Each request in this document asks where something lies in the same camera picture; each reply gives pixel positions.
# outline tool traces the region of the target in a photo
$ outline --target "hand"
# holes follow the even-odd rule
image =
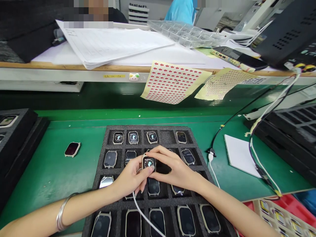
[[[156,158],[172,169],[169,174],[154,172],[149,176],[150,178],[192,191],[196,190],[198,180],[203,178],[199,173],[190,169],[176,153],[163,146],[153,148],[150,152],[146,152],[146,155]]]
[[[147,167],[137,174],[138,169],[142,167],[142,158],[143,155],[131,159],[119,177],[112,184],[117,187],[116,190],[118,191],[120,198],[130,195],[133,191],[135,191],[135,196],[139,191],[144,191],[147,177],[155,168],[153,166]]]

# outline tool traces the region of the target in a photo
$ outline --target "forearm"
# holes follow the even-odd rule
[[[195,191],[219,210],[245,237],[279,236],[255,212],[203,177],[198,179]]]
[[[103,189],[72,197],[64,208],[62,223],[65,226],[71,225],[101,207],[117,201],[120,197],[114,189],[112,184]],[[0,237],[46,237],[54,234],[58,231],[56,217],[64,201],[54,202],[9,223],[0,230]]]

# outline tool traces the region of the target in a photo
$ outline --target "clear plastic tray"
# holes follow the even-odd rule
[[[184,22],[149,20],[151,29],[162,33],[187,48],[220,46],[226,43],[223,35],[203,30]]]

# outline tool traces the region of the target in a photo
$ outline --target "person's left hand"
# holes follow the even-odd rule
[[[142,167],[142,158],[143,155],[131,159],[119,177],[112,184],[117,187],[117,191],[121,198],[131,194],[133,191],[135,191],[135,196],[139,191],[144,191],[147,177],[155,168],[150,166],[140,170],[137,174],[138,169]]]

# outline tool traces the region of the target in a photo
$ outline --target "paper stack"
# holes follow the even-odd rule
[[[56,22],[88,70],[175,44],[163,35],[140,29],[65,29],[62,21]]]

